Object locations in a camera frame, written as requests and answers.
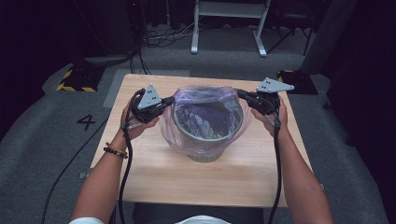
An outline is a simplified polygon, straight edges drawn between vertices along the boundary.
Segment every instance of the sleeve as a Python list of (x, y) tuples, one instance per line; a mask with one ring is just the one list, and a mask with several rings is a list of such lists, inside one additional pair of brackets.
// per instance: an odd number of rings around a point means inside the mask
[(79, 217), (71, 221), (69, 224), (105, 224), (96, 217)]

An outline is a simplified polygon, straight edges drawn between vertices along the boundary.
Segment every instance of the handheld controller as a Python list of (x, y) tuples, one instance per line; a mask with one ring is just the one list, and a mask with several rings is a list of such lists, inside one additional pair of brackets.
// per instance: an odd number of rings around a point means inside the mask
[(260, 86), (254, 91), (236, 90), (238, 97), (247, 101), (247, 105), (255, 108), (265, 117), (267, 117), (273, 125), (280, 125), (276, 120), (272, 120), (270, 115), (277, 112), (280, 107), (278, 96), (279, 91), (292, 91), (294, 86), (288, 85), (271, 78), (266, 78)]
[(149, 123), (160, 116), (165, 108), (175, 101), (175, 97), (161, 98), (154, 86), (149, 84), (147, 89), (141, 89), (134, 94), (130, 110), (134, 117), (143, 123)]

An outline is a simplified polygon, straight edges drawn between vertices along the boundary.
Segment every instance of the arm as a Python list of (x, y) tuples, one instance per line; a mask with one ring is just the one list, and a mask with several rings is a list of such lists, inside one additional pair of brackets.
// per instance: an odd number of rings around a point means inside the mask
[[(274, 136), (274, 126), (257, 110), (253, 116), (262, 121)], [(294, 223), (333, 223), (332, 213), (319, 182), (305, 163), (288, 129), (287, 108), (281, 100), (281, 127), (278, 134), (285, 197)]]
[[(125, 121), (127, 107), (123, 109), (121, 123)], [(145, 129), (153, 127), (159, 118), (129, 131), (131, 139), (139, 136)], [(111, 141), (111, 146), (126, 150), (127, 145), (123, 131), (119, 129)], [(107, 223), (114, 210), (120, 188), (120, 171), (123, 158), (111, 153), (104, 153), (85, 180), (79, 192), (71, 220), (79, 217), (96, 217)]]

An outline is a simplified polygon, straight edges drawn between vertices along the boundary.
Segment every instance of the gray carpet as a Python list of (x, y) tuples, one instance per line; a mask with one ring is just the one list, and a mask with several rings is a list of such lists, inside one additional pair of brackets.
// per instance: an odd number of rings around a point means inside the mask
[[(260, 57), (250, 28), (206, 30), (199, 50), (190, 54), (191, 37), (166, 48), (143, 48), (143, 59), (155, 75), (214, 77), (262, 81), (276, 78), (282, 69), (296, 70), (304, 56), (304, 36), (288, 37), (266, 58)], [(264, 46), (279, 36), (264, 31)], [(0, 146), (0, 223), (39, 223), (44, 204), (57, 176), (107, 118), (121, 79), (130, 73), (129, 63), (108, 67), (98, 92), (56, 91), (70, 65), (60, 68), (43, 85), (46, 95), (15, 122)], [(137, 57), (136, 71), (142, 72)], [(318, 95), (290, 95), (313, 170), (323, 183), (336, 223), (388, 223), (377, 186), (354, 147), (345, 144), (347, 134), (327, 101), (329, 80), (312, 76)], [(84, 131), (77, 121), (92, 115), (94, 124)], [(76, 156), (53, 191), (46, 223), (66, 223), (97, 148), (103, 128)], [(125, 210), (132, 212), (128, 203)], [(269, 217), (270, 208), (264, 215)], [(131, 213), (126, 212), (132, 223)], [(286, 208), (276, 212), (275, 223), (291, 223)]]

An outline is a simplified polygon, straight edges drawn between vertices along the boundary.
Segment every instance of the wrist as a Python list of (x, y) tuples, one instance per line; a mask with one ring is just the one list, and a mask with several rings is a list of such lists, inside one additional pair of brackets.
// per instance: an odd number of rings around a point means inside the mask
[(118, 150), (125, 151), (127, 148), (124, 133), (121, 129), (119, 129), (111, 141), (111, 146), (117, 148)]

